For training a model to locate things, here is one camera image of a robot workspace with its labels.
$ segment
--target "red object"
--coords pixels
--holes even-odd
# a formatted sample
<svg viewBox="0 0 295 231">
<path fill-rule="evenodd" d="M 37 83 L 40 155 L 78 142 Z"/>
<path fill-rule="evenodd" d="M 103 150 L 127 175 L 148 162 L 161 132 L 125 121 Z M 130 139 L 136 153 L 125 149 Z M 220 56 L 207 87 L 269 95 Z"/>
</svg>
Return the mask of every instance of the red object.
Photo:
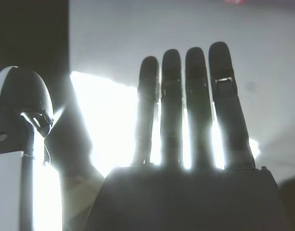
<svg viewBox="0 0 295 231">
<path fill-rule="evenodd" d="M 240 5 L 246 2 L 246 0 L 225 0 L 226 3 L 232 5 Z"/>
</svg>

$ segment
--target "black finger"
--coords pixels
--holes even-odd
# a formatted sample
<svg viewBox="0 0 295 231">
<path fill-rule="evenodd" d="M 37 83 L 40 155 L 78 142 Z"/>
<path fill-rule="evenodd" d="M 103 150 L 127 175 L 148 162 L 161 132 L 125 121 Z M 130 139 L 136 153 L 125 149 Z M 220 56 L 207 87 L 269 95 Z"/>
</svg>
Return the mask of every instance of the black finger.
<svg viewBox="0 0 295 231">
<path fill-rule="evenodd" d="M 225 154 L 225 168 L 255 168 L 249 136 L 237 94 L 237 85 L 228 46 L 214 43 L 209 49 L 213 99 Z"/>
<path fill-rule="evenodd" d="M 181 63 L 177 50 L 168 50 L 162 60 L 161 155 L 163 164 L 182 162 Z"/>
<path fill-rule="evenodd" d="M 138 86 L 138 112 L 135 130 L 136 148 L 133 164 L 150 162 L 154 109 L 158 102 L 159 67 L 155 57 L 143 60 Z"/>
<path fill-rule="evenodd" d="M 194 47 L 186 55 L 186 96 L 192 165 L 212 168 L 212 115 L 204 53 Z"/>
</svg>

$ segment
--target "prosthetic hand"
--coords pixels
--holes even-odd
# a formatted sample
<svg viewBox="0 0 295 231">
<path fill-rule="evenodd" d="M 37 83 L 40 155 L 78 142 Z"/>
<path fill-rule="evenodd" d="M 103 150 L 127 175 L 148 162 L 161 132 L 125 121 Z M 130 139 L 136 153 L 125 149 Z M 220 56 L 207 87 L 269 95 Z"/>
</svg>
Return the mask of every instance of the prosthetic hand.
<svg viewBox="0 0 295 231">
<path fill-rule="evenodd" d="M 271 173 L 265 167 L 256 169 L 227 45 L 217 42 L 209 49 L 224 170 L 215 168 L 211 150 L 212 113 L 203 51 L 190 49 L 185 63 L 192 168 L 182 165 L 180 56 L 177 50 L 168 50 L 162 61 L 161 165 L 150 163 L 159 68 L 154 57 L 147 57 L 138 87 L 133 166 L 109 174 L 85 230 L 293 230 Z"/>
<path fill-rule="evenodd" d="M 0 72 L 0 230 L 62 230 L 58 173 L 44 161 L 53 124 L 41 77 L 7 67 Z"/>
</svg>

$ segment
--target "robotic hand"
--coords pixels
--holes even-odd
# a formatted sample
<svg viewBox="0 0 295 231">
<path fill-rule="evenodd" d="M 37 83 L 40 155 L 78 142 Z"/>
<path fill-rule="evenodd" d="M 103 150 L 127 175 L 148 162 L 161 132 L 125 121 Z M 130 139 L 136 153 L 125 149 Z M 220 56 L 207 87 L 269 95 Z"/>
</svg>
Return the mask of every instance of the robotic hand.
<svg viewBox="0 0 295 231">
<path fill-rule="evenodd" d="M 0 230 L 62 230 L 58 173 L 44 161 L 53 124 L 45 83 L 32 71 L 0 72 Z"/>
<path fill-rule="evenodd" d="M 256 169 L 225 43 L 210 47 L 209 68 L 225 169 L 215 168 L 211 152 L 211 104 L 200 48 L 192 48 L 186 55 L 192 168 L 182 166 L 183 103 L 177 50 L 168 50 L 162 61 L 162 163 L 150 163 L 159 68 L 154 57 L 147 57 L 138 87 L 133 166 L 118 168 L 106 178 L 85 231 L 293 230 L 271 173 L 265 167 Z"/>
</svg>

